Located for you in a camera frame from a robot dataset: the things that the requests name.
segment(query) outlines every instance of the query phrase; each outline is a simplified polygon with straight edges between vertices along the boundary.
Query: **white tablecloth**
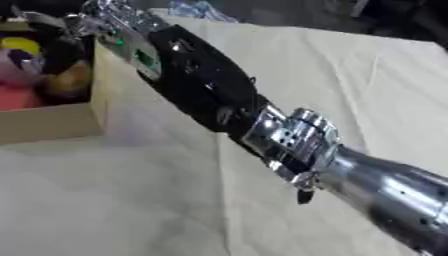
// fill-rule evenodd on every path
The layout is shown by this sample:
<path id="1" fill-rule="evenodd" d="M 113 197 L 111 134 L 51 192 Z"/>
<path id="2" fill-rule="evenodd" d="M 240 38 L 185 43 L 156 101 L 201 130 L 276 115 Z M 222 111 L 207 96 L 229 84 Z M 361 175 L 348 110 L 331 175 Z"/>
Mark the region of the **white tablecloth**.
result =
<path id="1" fill-rule="evenodd" d="M 171 18 L 285 112 L 345 144 L 448 175 L 448 58 L 432 43 Z M 0 148 L 0 255 L 410 255 L 325 191 L 295 191 L 99 50 L 106 135 Z"/>

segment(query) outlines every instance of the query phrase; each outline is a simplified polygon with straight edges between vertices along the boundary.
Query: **robotic hand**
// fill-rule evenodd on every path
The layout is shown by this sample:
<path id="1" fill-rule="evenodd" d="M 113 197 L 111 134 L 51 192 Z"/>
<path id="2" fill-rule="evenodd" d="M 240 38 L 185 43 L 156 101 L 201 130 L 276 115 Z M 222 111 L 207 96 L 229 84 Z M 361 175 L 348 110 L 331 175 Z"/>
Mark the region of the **robotic hand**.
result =
<path id="1" fill-rule="evenodd" d="M 448 255 L 448 179 L 375 159 L 340 143 L 336 128 L 312 110 L 290 116 L 257 92 L 255 79 L 208 43 L 125 0 L 91 0 L 55 22 L 69 37 L 95 34 L 179 110 L 227 133 L 298 190 L 336 194 L 386 233 L 424 255 Z"/>

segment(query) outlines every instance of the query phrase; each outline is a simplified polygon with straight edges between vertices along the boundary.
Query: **hole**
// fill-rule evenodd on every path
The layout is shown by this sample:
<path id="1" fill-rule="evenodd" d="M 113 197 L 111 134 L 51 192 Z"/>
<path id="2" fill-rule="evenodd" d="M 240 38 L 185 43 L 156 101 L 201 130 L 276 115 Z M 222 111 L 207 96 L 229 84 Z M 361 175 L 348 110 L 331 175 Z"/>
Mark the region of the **hole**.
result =
<path id="1" fill-rule="evenodd" d="M 134 52 L 134 57 L 138 61 L 140 61 L 143 65 L 145 65 L 146 67 L 150 67 L 150 66 L 152 66 L 154 64 L 154 59 L 151 58 L 150 56 L 148 56 L 146 53 L 144 53 L 140 49 L 137 49 Z"/>
<path id="2" fill-rule="evenodd" d="M 446 196 L 446 191 L 443 190 L 443 189 L 439 189 L 439 190 L 437 191 L 437 194 L 438 194 L 439 196 L 441 196 L 441 197 L 445 197 L 445 196 Z"/>
<path id="3" fill-rule="evenodd" d="M 418 245 L 414 245 L 412 246 L 412 249 L 416 250 L 416 251 L 421 251 L 422 247 L 418 246 Z"/>
<path id="4" fill-rule="evenodd" d="M 422 225 L 428 225 L 428 221 L 426 219 L 421 218 L 420 219 L 420 224 Z"/>

